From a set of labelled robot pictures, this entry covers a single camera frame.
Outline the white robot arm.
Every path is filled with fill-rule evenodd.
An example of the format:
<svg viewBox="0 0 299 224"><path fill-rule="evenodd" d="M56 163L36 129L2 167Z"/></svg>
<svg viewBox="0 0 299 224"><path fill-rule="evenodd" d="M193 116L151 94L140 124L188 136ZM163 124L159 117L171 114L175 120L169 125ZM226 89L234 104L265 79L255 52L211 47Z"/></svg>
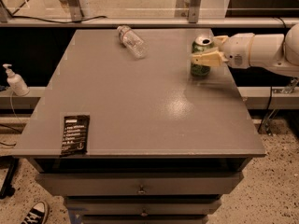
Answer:
<svg viewBox="0 0 299 224"><path fill-rule="evenodd" d="M299 77L299 24L287 34L241 33L213 37L214 47L191 55L194 64L234 69L260 67L286 77Z"/></svg>

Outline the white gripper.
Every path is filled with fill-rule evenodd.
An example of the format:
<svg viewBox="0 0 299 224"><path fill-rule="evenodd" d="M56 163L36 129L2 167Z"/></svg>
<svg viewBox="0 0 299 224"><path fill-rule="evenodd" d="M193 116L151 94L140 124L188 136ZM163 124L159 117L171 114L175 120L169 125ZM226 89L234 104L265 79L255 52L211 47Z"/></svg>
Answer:
<svg viewBox="0 0 299 224"><path fill-rule="evenodd" d="M249 68L249 48L254 33L217 35L213 37L215 48L191 54L191 62L197 65L219 67L227 63L236 69Z"/></svg>

